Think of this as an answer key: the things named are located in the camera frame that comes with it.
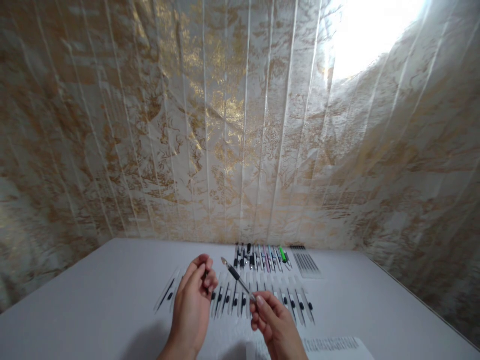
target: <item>wrist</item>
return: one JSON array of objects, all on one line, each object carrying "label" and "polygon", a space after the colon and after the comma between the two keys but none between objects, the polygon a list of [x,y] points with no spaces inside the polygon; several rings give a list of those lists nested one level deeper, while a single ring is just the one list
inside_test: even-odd
[{"label": "wrist", "polygon": [[165,348],[157,360],[195,360],[196,358],[197,353],[189,344],[181,343],[174,338],[168,338]]}]

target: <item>wrinkled fabric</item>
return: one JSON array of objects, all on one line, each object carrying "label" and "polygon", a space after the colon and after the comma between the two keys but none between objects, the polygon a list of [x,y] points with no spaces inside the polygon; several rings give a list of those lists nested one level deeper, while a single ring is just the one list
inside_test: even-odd
[{"label": "wrinkled fabric", "polygon": [[480,344],[479,19],[3,3],[1,309],[114,237],[304,244],[366,252]]}]

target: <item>tabletop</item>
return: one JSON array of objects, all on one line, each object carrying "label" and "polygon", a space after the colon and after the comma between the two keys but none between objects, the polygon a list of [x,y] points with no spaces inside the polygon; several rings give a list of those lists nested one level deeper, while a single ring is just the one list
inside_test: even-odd
[{"label": "tabletop", "polygon": [[[220,258],[233,263],[234,245],[111,240],[0,315],[0,357],[155,359],[172,323],[170,303],[155,307],[175,270],[202,253],[213,258],[218,275],[231,277]],[[298,325],[302,337],[357,337],[376,360],[480,359],[472,344],[362,253],[308,253],[321,279],[302,278],[291,254],[293,270],[275,274],[296,276],[308,291],[315,325]],[[246,343],[259,339],[249,319],[223,314],[210,320],[199,358],[244,359]]]}]

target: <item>paper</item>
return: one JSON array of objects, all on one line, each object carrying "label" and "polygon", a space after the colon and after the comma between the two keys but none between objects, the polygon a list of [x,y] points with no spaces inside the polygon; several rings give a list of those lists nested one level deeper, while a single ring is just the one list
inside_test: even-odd
[{"label": "paper", "polygon": [[[374,360],[364,343],[357,337],[303,338],[303,346],[310,360]],[[249,342],[247,360],[268,360],[269,350],[263,339]]]}]

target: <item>bright light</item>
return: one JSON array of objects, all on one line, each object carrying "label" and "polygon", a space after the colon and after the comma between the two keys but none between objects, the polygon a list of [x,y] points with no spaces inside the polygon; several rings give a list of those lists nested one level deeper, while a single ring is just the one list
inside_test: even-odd
[{"label": "bright light", "polygon": [[334,36],[335,79],[350,78],[388,53],[417,19],[424,0],[350,0]]}]

